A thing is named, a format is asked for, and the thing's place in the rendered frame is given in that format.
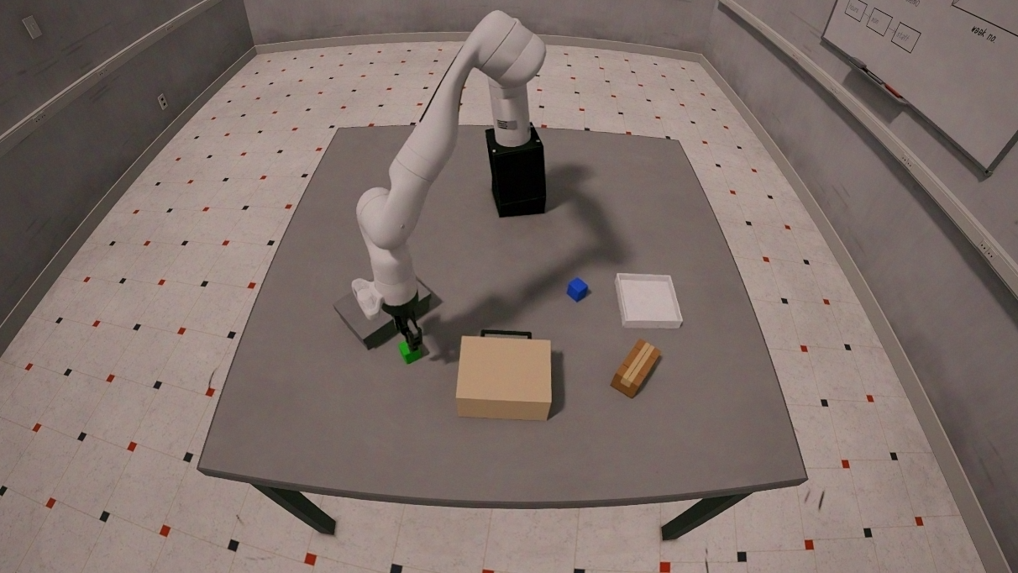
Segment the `small blue block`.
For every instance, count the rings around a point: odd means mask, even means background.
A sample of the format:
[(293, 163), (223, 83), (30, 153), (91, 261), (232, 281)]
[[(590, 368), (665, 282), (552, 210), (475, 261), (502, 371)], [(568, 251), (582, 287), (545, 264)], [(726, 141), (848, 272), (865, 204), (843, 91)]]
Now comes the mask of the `small blue block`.
[(575, 278), (569, 283), (567, 294), (572, 297), (575, 302), (579, 302), (583, 297), (586, 297), (587, 289), (589, 285), (586, 285), (580, 278)]

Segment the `green block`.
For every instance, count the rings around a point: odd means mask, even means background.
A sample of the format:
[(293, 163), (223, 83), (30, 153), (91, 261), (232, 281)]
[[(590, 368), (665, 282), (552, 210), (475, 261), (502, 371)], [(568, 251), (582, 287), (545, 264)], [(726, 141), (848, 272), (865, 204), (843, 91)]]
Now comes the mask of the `green block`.
[(418, 358), (421, 358), (421, 348), (419, 348), (417, 351), (415, 351), (413, 353), (410, 353), (409, 350), (408, 350), (408, 348), (407, 348), (407, 342), (406, 341), (404, 341), (401, 344), (399, 344), (399, 348), (400, 348), (400, 351), (401, 351), (401, 355), (404, 358), (404, 361), (406, 363), (410, 363), (410, 362), (413, 362), (415, 360), (418, 360)]

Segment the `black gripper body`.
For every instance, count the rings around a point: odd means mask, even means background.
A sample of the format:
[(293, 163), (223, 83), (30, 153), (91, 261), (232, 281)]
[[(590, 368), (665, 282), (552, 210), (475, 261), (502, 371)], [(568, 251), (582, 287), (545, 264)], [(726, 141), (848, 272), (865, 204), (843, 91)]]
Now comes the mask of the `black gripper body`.
[(410, 300), (410, 302), (407, 302), (403, 305), (387, 305), (383, 303), (381, 304), (381, 310), (384, 310), (385, 313), (390, 316), (398, 316), (401, 321), (401, 326), (406, 327), (407, 319), (410, 318), (410, 321), (414, 323), (414, 318), (412, 316), (412, 312), (418, 304), (418, 299), (419, 296), (417, 290), (417, 293), (415, 293), (415, 297), (412, 300)]

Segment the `brown cardboard box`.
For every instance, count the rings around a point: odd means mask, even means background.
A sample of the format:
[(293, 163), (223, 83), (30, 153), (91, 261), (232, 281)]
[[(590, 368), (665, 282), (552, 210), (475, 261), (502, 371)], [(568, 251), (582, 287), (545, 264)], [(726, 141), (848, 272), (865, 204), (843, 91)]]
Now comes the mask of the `brown cardboard box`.
[(653, 369), (659, 355), (661, 355), (661, 350), (639, 339), (611, 379), (611, 388), (617, 389), (632, 399), (642, 386), (645, 376)]

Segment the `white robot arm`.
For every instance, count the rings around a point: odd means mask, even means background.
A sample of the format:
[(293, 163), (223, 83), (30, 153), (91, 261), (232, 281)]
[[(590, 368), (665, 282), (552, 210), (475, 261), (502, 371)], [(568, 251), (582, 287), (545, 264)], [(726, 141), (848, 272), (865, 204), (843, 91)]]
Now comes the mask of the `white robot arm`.
[(380, 317), (381, 304), (403, 305), (417, 293), (407, 238), (421, 216), (429, 187), (457, 144), (461, 93), (470, 72), (476, 68), (488, 76), (496, 142), (524, 145), (530, 140), (527, 83), (541, 71), (544, 57), (543, 41), (522, 21), (501, 11), (488, 14), (465, 41), (421, 121), (393, 160), (391, 191), (373, 188), (357, 202), (357, 223), (375, 282), (357, 279), (352, 289), (369, 321)]

